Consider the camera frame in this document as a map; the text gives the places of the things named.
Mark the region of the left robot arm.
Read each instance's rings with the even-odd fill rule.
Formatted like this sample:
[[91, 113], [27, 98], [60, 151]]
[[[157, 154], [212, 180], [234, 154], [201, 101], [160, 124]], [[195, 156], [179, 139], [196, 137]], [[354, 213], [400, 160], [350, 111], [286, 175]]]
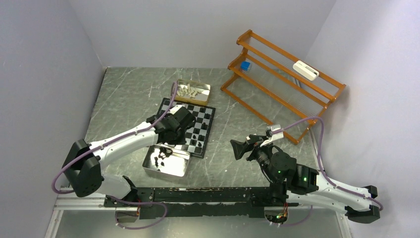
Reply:
[[136, 186], [126, 176], [106, 174], [105, 168], [141, 148], [159, 143], [185, 144], [185, 134], [195, 122], [187, 108], [177, 105], [113, 137], [91, 143], [78, 140], [73, 143], [62, 172], [77, 197], [101, 193], [131, 206], [137, 201]]

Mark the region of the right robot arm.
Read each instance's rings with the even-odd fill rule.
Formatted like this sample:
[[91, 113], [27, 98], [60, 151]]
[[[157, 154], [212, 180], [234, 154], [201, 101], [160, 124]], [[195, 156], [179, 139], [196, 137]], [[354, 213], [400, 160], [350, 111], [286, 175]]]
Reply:
[[249, 153], [247, 161], [256, 161], [269, 181], [268, 192], [254, 198], [264, 207], [282, 206], [278, 215], [268, 215], [274, 223], [287, 219], [287, 209], [293, 203], [328, 208], [344, 214], [350, 221], [370, 224], [380, 218], [380, 206], [374, 204], [377, 188], [369, 185], [354, 187], [325, 177], [317, 169], [299, 164], [273, 143], [263, 144], [265, 137], [251, 135], [246, 141], [230, 140], [236, 160]]

